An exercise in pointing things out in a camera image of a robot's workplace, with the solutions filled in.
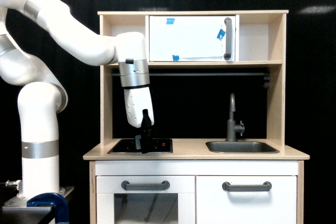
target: faucet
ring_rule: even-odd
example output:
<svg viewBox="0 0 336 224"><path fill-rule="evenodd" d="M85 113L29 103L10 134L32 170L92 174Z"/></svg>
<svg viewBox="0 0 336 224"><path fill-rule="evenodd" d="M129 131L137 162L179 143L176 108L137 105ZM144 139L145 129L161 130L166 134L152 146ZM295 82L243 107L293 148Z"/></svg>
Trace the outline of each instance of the faucet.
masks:
<svg viewBox="0 0 336 224"><path fill-rule="evenodd" d="M227 142L238 142L236 138L236 133L240 133L240 135L243 135L243 132L245 131L245 126L243 122L241 121L240 124L236 125L236 121L233 119L233 113L236 111L236 101L235 101L235 94L230 95L230 115L229 120L227 120L227 134L226 134L226 140Z"/></svg>

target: stovetop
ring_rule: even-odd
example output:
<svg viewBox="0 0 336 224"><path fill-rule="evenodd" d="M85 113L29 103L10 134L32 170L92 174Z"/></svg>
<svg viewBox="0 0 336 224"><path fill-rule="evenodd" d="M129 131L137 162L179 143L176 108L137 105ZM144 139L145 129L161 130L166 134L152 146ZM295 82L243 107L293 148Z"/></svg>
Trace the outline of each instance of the stovetop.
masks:
<svg viewBox="0 0 336 224"><path fill-rule="evenodd" d="M173 141L169 138L154 138L153 150L149 154L173 153ZM135 139L121 139L108 154L142 154L135 148Z"/></svg>

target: blue tape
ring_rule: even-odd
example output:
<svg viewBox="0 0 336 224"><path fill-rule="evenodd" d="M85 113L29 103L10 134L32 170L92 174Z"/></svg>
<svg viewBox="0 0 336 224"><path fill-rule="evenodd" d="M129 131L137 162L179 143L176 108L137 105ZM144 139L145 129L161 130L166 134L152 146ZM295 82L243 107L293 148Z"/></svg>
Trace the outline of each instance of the blue tape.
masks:
<svg viewBox="0 0 336 224"><path fill-rule="evenodd" d="M222 41L224 35L225 35L225 32L223 31L223 29L219 30L219 33L217 35L217 39L219 39L220 41Z"/></svg>
<svg viewBox="0 0 336 224"><path fill-rule="evenodd" d="M178 55L173 55L173 61L178 61L180 57Z"/></svg>
<svg viewBox="0 0 336 224"><path fill-rule="evenodd" d="M175 18L167 18L167 25L173 25Z"/></svg>

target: cabinet handle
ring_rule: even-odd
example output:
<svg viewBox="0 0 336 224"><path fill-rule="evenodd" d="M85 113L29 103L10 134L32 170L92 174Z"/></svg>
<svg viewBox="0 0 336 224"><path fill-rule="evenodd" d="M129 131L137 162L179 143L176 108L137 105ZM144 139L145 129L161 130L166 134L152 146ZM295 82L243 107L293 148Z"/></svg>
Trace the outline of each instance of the cabinet handle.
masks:
<svg viewBox="0 0 336 224"><path fill-rule="evenodd" d="M229 60L232 54L232 19L226 18L224 23L226 25L226 51L224 59Z"/></svg>
<svg viewBox="0 0 336 224"><path fill-rule="evenodd" d="M165 191L170 187L170 183L164 181L161 184L130 184L125 180L121 187L126 191Z"/></svg>
<svg viewBox="0 0 336 224"><path fill-rule="evenodd" d="M268 181L262 185L231 185L229 182L222 184L224 191L270 191L272 184Z"/></svg>

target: faucet handle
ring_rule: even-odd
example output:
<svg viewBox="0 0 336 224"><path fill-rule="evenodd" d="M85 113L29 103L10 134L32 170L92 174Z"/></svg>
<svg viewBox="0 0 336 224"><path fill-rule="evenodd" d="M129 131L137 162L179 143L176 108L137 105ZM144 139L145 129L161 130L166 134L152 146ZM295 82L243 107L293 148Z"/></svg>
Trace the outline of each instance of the faucet handle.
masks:
<svg viewBox="0 0 336 224"><path fill-rule="evenodd" d="M245 132L245 126L242 121L240 122L240 129L241 129L240 136L243 136L243 133Z"/></svg>

